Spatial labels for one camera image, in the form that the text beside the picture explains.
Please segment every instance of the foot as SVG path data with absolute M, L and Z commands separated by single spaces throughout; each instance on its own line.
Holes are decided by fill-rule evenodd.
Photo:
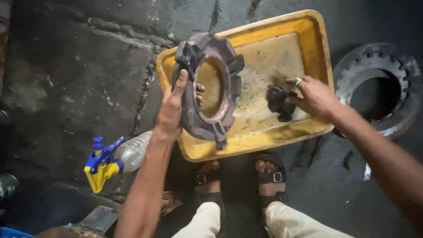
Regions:
M 220 163 L 217 160 L 207 161 L 203 167 L 197 172 L 197 174 L 210 173 L 213 170 L 217 170 L 220 167 Z M 220 181 L 213 181 L 207 184 L 202 184 L 194 187 L 196 194 L 209 194 L 220 192 Z
M 255 164 L 255 169 L 259 173 L 274 173 L 279 171 L 279 168 L 273 165 L 270 162 L 265 162 L 263 160 L 258 160 Z M 264 183 L 258 185 L 258 193 L 260 196 L 274 196 L 277 192 L 285 192 L 286 184 L 285 182 L 280 183 Z

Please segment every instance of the hand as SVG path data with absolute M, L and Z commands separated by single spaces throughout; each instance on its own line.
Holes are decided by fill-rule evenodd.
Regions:
M 181 70 L 178 80 L 176 81 L 175 89 L 172 92 L 170 86 L 166 89 L 162 105 L 160 106 L 159 115 L 157 117 L 157 124 L 154 130 L 163 133 L 164 137 L 176 140 L 181 136 L 182 126 L 179 122 L 182 114 L 182 96 L 184 95 L 185 88 L 188 83 L 188 72 Z M 197 83 L 197 91 L 204 92 L 205 88 Z M 196 95 L 197 102 L 200 105 L 203 97 L 200 94 Z
M 288 104 L 295 104 L 311 116 L 324 122 L 332 121 L 332 115 L 343 107 L 330 88 L 319 80 L 305 76 L 297 85 L 304 99 L 289 97 L 285 100 Z

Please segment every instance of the circular opening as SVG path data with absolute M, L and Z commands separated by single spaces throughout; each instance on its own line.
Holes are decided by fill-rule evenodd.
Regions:
M 200 104 L 201 112 L 205 117 L 212 118 L 219 111 L 225 88 L 222 73 L 214 59 L 209 58 L 202 63 L 198 71 L 197 83 L 206 88 L 204 93 L 199 93 L 203 97 Z
M 390 72 L 388 78 L 373 77 L 360 84 L 351 97 L 350 106 L 366 120 L 379 121 L 392 113 L 401 98 L 401 85 Z

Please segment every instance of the white trousers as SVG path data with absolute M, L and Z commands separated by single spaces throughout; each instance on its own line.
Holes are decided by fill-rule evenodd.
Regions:
M 350 238 L 313 218 L 288 207 L 281 202 L 272 202 L 266 210 L 266 224 L 277 238 Z M 192 221 L 174 238 L 215 238 L 220 230 L 220 209 L 214 202 L 205 202 L 197 209 Z

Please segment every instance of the sandal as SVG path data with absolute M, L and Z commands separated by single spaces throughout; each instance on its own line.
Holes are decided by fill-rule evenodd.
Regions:
M 209 173 L 202 173 L 195 175 L 194 186 L 204 185 L 214 181 L 220 180 L 220 168 L 211 170 Z M 214 202 L 219 205 L 220 208 L 220 223 L 225 219 L 225 206 L 222 200 L 222 192 L 208 193 L 208 194 L 195 194 L 195 205 L 199 207 L 205 202 Z
M 260 154 L 257 156 L 257 160 L 262 160 L 264 162 L 271 162 L 275 165 L 275 156 L 272 154 Z M 286 181 L 286 171 L 285 168 L 282 166 L 276 166 L 278 171 L 273 173 L 258 173 L 257 179 L 258 184 L 265 184 L 265 183 L 283 183 Z M 270 203 L 272 202 L 283 202 L 286 204 L 288 198 L 285 192 L 276 192 L 274 196 L 260 196 L 261 197 L 261 206 L 262 208 L 267 208 Z

